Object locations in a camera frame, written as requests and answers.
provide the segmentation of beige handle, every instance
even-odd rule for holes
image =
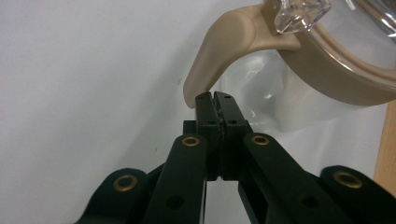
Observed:
[[[186,104],[195,107],[197,95],[209,91],[230,64],[263,49],[298,50],[300,42],[293,34],[278,34],[267,18],[274,20],[278,8],[267,5],[241,7],[218,18],[207,32],[204,42],[184,83]]]

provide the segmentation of white background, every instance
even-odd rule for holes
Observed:
[[[0,223],[73,223],[123,167],[166,160],[182,84],[223,12],[261,1],[2,1]],[[386,106],[276,136],[308,171],[372,176]],[[235,183],[209,183],[206,223],[247,223]]]

